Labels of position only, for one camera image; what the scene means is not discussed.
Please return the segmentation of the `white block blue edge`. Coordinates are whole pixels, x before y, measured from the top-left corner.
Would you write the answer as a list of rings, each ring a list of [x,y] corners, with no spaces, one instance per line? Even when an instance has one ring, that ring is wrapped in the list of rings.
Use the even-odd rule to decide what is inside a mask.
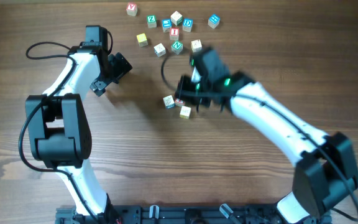
[[[164,97],[163,102],[166,109],[173,108],[175,106],[175,100],[172,95]]]

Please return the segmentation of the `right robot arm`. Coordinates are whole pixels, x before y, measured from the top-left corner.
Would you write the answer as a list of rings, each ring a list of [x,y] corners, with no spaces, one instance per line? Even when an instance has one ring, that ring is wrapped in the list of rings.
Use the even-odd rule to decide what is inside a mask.
[[[308,124],[242,71],[231,73],[208,47],[190,55],[192,76],[178,82],[175,96],[195,106],[227,108],[274,143],[295,168],[290,193],[274,205],[287,223],[322,219],[336,212],[358,222],[358,167],[352,141]]]

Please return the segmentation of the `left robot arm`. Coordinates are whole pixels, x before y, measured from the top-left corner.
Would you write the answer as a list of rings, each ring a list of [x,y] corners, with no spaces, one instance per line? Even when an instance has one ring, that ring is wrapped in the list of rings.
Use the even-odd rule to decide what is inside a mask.
[[[83,107],[88,91],[101,96],[132,69],[121,53],[111,50],[110,31],[86,26],[84,41],[63,55],[67,64],[53,85],[25,101],[26,121],[18,142],[21,160],[32,170],[56,173],[75,201],[73,208],[57,210],[57,223],[119,219],[89,160],[92,136]]]

